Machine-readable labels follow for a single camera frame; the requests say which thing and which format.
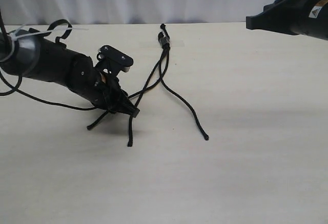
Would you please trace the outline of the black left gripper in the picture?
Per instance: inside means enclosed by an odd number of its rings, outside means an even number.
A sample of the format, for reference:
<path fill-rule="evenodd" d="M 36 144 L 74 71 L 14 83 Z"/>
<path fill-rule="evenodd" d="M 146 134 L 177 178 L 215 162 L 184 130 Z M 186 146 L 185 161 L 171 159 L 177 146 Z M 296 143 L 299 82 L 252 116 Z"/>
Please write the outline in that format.
<path fill-rule="evenodd" d="M 131 117 L 136 117 L 140 112 L 128 98 L 127 92 L 121 89 L 107 58 L 93 65 L 89 56 L 80 54 L 74 57 L 68 76 L 68 88 L 96 108 Z"/>

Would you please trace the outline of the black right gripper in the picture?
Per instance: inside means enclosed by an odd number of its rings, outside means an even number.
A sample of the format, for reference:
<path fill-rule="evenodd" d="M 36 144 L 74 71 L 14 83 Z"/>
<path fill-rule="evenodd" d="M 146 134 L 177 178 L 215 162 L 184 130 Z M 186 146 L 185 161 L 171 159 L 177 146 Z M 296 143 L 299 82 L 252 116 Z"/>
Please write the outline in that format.
<path fill-rule="evenodd" d="M 246 28 L 287 35 L 327 36 L 327 0 L 283 0 L 282 4 L 281 1 L 265 5 L 264 13 L 247 16 Z"/>

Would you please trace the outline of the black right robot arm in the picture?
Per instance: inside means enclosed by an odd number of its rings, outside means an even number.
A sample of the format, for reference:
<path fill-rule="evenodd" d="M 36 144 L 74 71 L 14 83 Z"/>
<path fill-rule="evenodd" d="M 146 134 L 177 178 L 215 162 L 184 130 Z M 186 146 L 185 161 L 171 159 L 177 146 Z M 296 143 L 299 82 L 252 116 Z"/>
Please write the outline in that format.
<path fill-rule="evenodd" d="M 275 0 L 261 13 L 247 16 L 245 27 L 327 40 L 327 0 Z"/>

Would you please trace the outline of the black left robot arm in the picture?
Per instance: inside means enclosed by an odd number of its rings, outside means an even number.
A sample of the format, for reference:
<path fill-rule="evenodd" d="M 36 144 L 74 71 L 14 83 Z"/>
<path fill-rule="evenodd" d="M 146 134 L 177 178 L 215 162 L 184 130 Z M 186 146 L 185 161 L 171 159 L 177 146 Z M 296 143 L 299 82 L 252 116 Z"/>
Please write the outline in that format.
<path fill-rule="evenodd" d="M 130 56 L 104 45 L 94 64 L 91 57 L 70 50 L 59 41 L 52 42 L 36 30 L 19 30 L 18 37 L 10 57 L 1 48 L 5 59 L 1 69 L 7 74 L 56 83 L 111 113 L 138 115 L 139 109 L 129 100 L 117 77 L 133 65 Z"/>

